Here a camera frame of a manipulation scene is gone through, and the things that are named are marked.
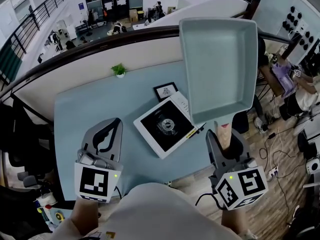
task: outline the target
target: picture frame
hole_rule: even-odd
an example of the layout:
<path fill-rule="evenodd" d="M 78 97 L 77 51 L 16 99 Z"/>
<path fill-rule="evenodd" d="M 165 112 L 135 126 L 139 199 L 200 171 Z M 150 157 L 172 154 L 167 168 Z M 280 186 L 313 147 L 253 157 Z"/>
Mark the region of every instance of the picture frame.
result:
<path fill-rule="evenodd" d="M 156 87 L 153 87 L 156 97 L 159 102 L 164 101 L 166 98 L 170 97 L 172 94 L 178 91 L 178 88 L 174 82 L 168 82 Z"/>

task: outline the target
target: light blue tabletop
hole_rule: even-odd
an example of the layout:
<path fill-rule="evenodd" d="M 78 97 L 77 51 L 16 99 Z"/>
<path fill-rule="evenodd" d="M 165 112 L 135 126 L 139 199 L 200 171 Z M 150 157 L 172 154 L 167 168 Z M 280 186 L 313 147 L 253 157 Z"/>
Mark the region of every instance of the light blue tabletop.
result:
<path fill-rule="evenodd" d="M 206 132 L 188 139 L 165 159 L 160 159 L 134 126 L 134 120 L 158 104 L 153 87 L 174 82 L 187 97 L 183 61 L 146 67 L 100 79 L 57 95 L 54 106 L 56 162 L 66 201 L 75 200 L 74 163 L 86 131 L 97 123 L 120 118 L 123 122 L 120 163 L 123 172 L 118 187 L 124 195 L 137 185 L 165 183 L 210 165 Z"/>

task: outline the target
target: shoe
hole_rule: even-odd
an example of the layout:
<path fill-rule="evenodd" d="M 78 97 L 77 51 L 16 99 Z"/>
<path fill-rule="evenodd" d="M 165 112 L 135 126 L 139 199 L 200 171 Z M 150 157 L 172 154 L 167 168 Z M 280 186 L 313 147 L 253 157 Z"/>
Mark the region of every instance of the shoe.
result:
<path fill-rule="evenodd" d="M 259 129 L 260 133 L 264 134 L 267 132 L 266 130 L 263 130 L 262 126 L 264 125 L 264 122 L 262 122 L 262 120 L 259 117 L 256 117 L 254 119 L 254 125 Z"/>

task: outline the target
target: potted plant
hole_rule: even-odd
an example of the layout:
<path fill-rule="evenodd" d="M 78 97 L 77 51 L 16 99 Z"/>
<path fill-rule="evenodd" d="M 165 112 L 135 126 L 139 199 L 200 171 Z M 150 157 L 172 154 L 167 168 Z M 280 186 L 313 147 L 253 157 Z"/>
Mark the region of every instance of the potted plant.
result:
<path fill-rule="evenodd" d="M 113 66 L 111 69 L 117 78 L 123 78 L 126 74 L 126 68 L 122 65 L 122 63 Z"/>

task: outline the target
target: white plant pot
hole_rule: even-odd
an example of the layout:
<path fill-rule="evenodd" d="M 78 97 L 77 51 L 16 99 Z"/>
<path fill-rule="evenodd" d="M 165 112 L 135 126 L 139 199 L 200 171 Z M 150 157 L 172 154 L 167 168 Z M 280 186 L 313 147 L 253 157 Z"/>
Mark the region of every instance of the white plant pot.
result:
<path fill-rule="evenodd" d="M 117 78 L 124 78 L 125 77 L 126 72 L 124 72 L 123 74 L 117 74 L 116 77 Z"/>

